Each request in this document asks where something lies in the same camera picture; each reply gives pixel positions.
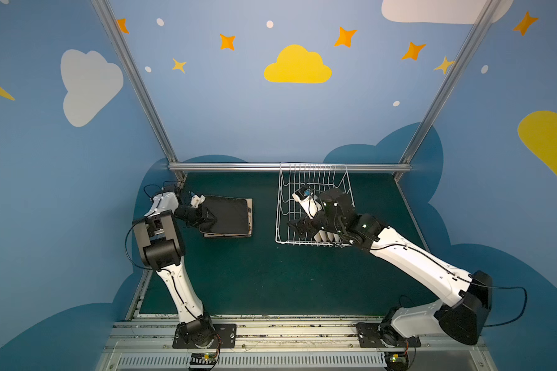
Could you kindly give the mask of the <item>floral square plate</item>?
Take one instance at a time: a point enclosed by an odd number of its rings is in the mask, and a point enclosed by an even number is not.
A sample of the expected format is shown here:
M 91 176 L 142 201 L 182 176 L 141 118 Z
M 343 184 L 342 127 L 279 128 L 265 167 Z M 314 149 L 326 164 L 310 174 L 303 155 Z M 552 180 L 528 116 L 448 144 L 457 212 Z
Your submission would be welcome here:
M 246 199 L 248 205 L 248 235 L 252 236 L 253 231 L 253 199 Z
M 202 233 L 202 235 L 205 238 L 249 238 L 252 236 L 252 233 Z

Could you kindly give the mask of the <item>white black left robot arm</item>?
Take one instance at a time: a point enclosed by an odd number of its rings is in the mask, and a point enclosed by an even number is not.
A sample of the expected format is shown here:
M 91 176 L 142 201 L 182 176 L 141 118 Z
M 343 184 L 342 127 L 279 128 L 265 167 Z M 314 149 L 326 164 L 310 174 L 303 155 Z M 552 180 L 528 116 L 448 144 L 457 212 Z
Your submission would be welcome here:
M 218 341 L 218 334 L 187 274 L 186 247 L 176 218 L 191 219 L 196 210 L 180 201 L 180 193 L 175 185 L 162 187 L 151 197 L 146 214 L 132 222 L 129 233 L 136 239 L 142 261 L 139 268 L 154 271 L 161 278 L 176 306 L 179 323 L 173 346 L 207 349 Z

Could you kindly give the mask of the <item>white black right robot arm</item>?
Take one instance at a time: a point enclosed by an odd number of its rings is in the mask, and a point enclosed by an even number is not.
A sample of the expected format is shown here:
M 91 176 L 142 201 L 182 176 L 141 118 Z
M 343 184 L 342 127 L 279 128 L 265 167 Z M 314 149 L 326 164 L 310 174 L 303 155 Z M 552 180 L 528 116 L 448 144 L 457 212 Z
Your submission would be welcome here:
M 351 196 L 339 189 L 317 194 L 302 186 L 292 197 L 304 213 L 289 222 L 299 236 L 359 247 L 436 295 L 430 304 L 391 309 L 378 326 L 385 346 L 402 346 L 420 335 L 448 335 L 464 345 L 477 344 L 492 307 L 491 276 L 454 267 L 371 214 L 357 213 Z

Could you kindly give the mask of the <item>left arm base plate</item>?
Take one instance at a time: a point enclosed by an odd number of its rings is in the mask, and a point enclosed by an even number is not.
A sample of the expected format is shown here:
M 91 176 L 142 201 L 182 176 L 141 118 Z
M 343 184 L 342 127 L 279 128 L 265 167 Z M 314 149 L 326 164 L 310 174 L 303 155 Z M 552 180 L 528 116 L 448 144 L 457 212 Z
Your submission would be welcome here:
M 233 349 L 237 336 L 235 324 L 213 324 L 210 327 L 193 328 L 188 332 L 187 324 L 179 324 L 173 336 L 173 349 Z

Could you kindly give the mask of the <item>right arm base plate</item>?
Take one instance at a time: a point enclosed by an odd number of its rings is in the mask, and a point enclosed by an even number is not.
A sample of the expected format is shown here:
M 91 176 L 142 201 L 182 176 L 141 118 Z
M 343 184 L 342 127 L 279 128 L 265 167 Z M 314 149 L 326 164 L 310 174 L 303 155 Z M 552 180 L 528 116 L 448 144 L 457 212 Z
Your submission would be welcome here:
M 419 348 L 422 343 L 417 336 L 404 337 L 390 323 L 358 322 L 355 325 L 361 348 Z

